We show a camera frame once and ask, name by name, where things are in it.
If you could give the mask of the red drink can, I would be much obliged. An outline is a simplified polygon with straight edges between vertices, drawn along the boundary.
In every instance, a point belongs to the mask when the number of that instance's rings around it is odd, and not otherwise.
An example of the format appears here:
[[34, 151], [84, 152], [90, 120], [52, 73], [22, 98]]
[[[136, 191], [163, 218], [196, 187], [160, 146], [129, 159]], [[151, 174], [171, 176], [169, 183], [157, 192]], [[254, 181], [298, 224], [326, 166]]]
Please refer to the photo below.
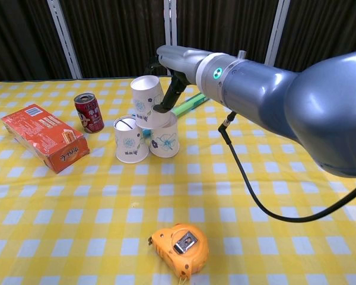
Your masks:
[[77, 95], [74, 104], [86, 133], [96, 133], [104, 128], [98, 101], [93, 93]]

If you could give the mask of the green blue water pump toy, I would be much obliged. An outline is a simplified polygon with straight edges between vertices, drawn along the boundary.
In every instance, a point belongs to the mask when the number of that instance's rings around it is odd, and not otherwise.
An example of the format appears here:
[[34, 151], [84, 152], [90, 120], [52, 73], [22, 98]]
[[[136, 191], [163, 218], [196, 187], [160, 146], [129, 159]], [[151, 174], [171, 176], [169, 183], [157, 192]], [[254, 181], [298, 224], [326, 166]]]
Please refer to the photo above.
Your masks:
[[146, 133], [150, 135], [152, 129], [164, 126], [169, 120], [170, 112], [174, 113], [179, 118], [208, 100], [204, 94], [198, 93], [183, 103], [178, 104], [167, 113], [158, 113], [153, 109], [153, 107], [161, 102], [162, 97], [163, 95], [159, 94], [154, 97], [133, 100], [136, 109], [136, 124], [142, 129], [147, 129], [147, 131], [144, 131], [144, 135]]

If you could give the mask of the white slotted rail post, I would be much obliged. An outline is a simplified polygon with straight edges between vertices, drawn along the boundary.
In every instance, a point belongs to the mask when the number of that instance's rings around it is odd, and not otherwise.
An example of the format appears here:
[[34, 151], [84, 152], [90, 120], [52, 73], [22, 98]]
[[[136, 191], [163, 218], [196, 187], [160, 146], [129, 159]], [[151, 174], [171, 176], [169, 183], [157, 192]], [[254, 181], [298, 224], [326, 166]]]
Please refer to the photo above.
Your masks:
[[177, 0], [163, 0], [164, 34], [167, 45], [177, 45]]
[[265, 56], [265, 65], [274, 66], [291, 0], [278, 0]]
[[59, 0], [46, 0], [73, 79], [82, 79], [80, 65]]

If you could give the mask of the yellow checkered tablecloth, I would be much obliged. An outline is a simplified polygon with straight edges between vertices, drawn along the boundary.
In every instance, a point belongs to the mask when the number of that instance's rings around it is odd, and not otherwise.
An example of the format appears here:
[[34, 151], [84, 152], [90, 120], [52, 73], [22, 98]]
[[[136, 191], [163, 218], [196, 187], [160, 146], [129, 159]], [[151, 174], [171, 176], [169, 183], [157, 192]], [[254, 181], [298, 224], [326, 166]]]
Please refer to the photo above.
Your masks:
[[[129, 79], [0, 83], [0, 284], [178, 285], [148, 244], [159, 229], [198, 226], [209, 258], [192, 284], [356, 285], [356, 199], [311, 223], [268, 217], [218, 132], [212, 100], [178, 122], [180, 150], [124, 164], [113, 122], [134, 111]], [[56, 174], [2, 118], [37, 104], [75, 129], [74, 97], [95, 94], [105, 122], [89, 155]]]

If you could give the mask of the dark pleated curtain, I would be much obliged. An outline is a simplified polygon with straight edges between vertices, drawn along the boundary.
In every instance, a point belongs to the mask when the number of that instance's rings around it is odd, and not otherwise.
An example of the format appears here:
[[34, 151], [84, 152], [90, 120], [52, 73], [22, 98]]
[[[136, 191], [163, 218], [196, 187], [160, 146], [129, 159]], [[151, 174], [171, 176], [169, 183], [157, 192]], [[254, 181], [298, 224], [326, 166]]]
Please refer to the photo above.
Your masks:
[[[279, 0], [176, 0], [181, 46], [265, 60]], [[163, 0], [59, 0], [84, 78], [141, 75], [166, 43]], [[275, 66], [356, 51], [356, 0], [290, 0]], [[47, 0], [0, 0], [0, 81], [70, 79]]]

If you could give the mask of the orange tape measure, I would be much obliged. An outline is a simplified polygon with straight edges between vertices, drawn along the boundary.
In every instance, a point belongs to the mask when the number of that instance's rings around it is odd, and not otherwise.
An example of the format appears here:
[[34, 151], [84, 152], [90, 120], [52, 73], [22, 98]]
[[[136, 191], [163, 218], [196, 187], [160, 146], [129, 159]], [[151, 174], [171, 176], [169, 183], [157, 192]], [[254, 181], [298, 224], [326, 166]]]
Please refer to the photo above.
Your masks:
[[163, 228], [148, 238], [148, 244], [184, 283], [198, 273], [209, 257], [208, 239], [193, 224], [176, 224]]

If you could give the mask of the white paper cup large flower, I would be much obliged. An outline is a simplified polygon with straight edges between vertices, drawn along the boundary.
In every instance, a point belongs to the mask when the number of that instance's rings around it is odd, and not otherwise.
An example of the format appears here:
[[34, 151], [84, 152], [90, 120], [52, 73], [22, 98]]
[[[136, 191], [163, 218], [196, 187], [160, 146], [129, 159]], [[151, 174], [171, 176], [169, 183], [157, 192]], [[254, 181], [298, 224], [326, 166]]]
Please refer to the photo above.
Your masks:
[[158, 157], [169, 158], [178, 153], [179, 147], [177, 117], [170, 112], [164, 126], [151, 130], [150, 151]]

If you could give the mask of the white paper cup black line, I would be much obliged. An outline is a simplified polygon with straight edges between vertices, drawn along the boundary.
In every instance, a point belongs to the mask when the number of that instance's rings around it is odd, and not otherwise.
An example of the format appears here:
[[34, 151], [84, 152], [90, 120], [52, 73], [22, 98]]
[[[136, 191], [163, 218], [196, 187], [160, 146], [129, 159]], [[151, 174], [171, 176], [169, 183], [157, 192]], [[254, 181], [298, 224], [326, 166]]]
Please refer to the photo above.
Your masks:
[[149, 154], [142, 129], [134, 116], [120, 117], [113, 123], [116, 141], [116, 157], [124, 163], [139, 163]]

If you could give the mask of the white paper cup small print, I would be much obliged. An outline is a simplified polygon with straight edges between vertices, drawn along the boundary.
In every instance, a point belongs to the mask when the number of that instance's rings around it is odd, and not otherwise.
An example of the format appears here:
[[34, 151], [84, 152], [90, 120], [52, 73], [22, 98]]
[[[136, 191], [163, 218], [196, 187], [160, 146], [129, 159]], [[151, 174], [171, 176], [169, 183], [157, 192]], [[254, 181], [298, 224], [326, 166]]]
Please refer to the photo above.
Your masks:
[[136, 123], [144, 129], [156, 129], [169, 121], [170, 114], [158, 113], [153, 107], [159, 105], [164, 97], [158, 77], [144, 75], [131, 82]]

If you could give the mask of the orange cardboard snack box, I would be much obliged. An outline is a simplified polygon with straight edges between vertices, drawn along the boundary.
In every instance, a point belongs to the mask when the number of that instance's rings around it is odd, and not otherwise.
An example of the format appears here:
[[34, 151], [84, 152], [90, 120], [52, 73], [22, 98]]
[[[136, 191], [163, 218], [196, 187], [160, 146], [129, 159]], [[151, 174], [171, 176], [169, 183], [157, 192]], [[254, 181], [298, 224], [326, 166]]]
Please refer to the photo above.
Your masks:
[[88, 155], [84, 135], [36, 104], [1, 118], [7, 131], [55, 173]]

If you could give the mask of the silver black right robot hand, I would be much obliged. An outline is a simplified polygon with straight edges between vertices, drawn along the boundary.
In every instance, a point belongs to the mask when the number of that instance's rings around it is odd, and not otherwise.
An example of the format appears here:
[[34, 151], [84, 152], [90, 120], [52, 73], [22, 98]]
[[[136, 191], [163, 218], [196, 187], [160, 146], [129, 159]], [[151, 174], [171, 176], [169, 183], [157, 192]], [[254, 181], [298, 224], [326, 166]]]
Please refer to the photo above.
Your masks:
[[199, 64], [210, 54], [205, 50], [183, 46], [162, 45], [157, 49], [156, 55], [148, 61], [144, 74], [150, 75], [154, 69], [162, 66], [170, 71], [172, 78], [161, 103], [153, 107], [156, 112], [172, 110], [186, 87], [196, 84]]

